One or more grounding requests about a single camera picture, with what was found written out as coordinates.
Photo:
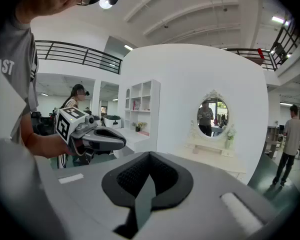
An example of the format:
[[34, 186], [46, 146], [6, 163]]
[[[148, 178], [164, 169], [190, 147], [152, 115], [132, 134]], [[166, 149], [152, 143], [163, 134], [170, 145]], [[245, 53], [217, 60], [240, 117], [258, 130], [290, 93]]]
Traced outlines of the person's left hand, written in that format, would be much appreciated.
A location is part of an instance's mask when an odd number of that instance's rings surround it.
[[78, 156], [83, 156], [86, 152], [86, 147], [83, 144], [83, 141], [81, 139], [75, 139], [73, 144], [74, 144], [75, 153]]

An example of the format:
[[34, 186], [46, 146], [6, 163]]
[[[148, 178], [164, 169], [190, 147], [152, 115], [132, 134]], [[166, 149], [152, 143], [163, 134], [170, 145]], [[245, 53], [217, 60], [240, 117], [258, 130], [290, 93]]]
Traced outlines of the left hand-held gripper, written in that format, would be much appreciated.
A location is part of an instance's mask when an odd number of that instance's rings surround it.
[[[55, 130], [65, 142], [67, 150], [74, 155], [80, 164], [89, 164], [96, 152], [120, 150], [126, 146], [125, 137], [117, 130], [98, 126], [94, 117], [76, 107], [60, 108], [56, 117]], [[86, 148], [84, 155], [75, 152], [74, 140], [82, 140]]]

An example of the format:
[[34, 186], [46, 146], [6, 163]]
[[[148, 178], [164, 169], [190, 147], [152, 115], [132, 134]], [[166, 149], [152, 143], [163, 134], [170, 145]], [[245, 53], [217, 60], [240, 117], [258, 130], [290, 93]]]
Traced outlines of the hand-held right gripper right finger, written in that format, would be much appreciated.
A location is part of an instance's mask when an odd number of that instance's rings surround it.
[[165, 155], [186, 168], [193, 188], [178, 206], [148, 212], [155, 184], [149, 177], [137, 198], [139, 240], [268, 240], [277, 212], [270, 202], [227, 172]]

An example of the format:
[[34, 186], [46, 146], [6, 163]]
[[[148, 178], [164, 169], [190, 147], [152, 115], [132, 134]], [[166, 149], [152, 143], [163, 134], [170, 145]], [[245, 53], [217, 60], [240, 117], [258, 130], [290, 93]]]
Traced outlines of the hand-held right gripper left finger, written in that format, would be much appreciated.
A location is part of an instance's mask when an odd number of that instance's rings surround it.
[[129, 208], [114, 205], [102, 189], [103, 176], [137, 156], [135, 154], [96, 164], [52, 169], [37, 156], [43, 189], [60, 218], [69, 240], [121, 240], [114, 232], [125, 224]]

